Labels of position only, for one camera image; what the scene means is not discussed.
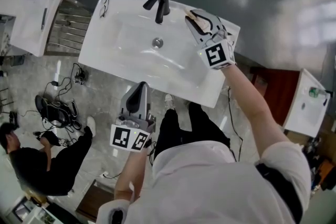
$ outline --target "person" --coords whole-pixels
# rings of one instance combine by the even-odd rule
[[[21,147],[14,133],[14,125],[3,123],[0,127],[0,143],[9,155],[19,181],[40,195],[64,196],[71,191],[78,170],[96,135],[96,123],[89,116],[84,135],[71,146],[61,150],[51,158],[51,144],[46,137],[40,142],[44,148]]]
[[[171,95],[152,167],[153,187],[140,196],[148,150],[131,152],[99,208],[108,223],[298,223],[308,208],[310,172],[270,109],[237,66],[222,69],[248,118],[260,161],[235,162],[230,140],[198,104],[189,105],[192,132],[180,130]]]

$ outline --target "white sneaker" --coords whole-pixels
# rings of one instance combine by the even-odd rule
[[[166,96],[164,97],[164,103],[165,103],[166,110],[175,109],[174,99],[170,94],[166,94]]]
[[[96,121],[92,116],[88,116],[86,125],[87,127],[90,128],[92,137],[95,137],[96,136]]]

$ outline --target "drain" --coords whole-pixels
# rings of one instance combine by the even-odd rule
[[[156,37],[152,41],[152,46],[156,49],[160,49],[163,46],[162,38]]]

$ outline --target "metal rack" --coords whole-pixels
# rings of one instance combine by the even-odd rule
[[[79,56],[92,13],[76,0],[63,0],[49,32],[44,55]]]

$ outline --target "white sleeve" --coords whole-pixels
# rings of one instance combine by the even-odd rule
[[[292,142],[273,144],[263,152],[260,162],[278,170],[293,184],[303,211],[306,211],[310,199],[311,177],[307,159],[300,146]]]
[[[112,224],[125,222],[130,201],[114,200],[102,205],[98,210],[96,224]]]

